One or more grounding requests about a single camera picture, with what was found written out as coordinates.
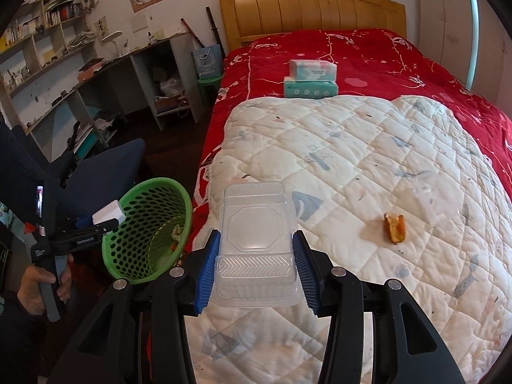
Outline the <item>person left hand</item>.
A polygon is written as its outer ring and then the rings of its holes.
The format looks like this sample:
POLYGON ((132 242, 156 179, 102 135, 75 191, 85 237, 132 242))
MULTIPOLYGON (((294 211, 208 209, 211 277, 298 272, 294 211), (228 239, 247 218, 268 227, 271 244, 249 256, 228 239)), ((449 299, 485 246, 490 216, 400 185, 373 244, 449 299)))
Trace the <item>person left hand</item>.
MULTIPOLYGON (((67 264, 60 275, 60 286, 57 295, 62 302, 67 302, 71 296, 72 275, 69 264, 74 262, 71 254, 67 256, 67 264)), ((32 316, 40 316, 45 311, 40 284, 54 284, 55 276, 44 268, 29 265, 23 273, 20 289, 17 291, 17 299, 23 308, 32 316)))

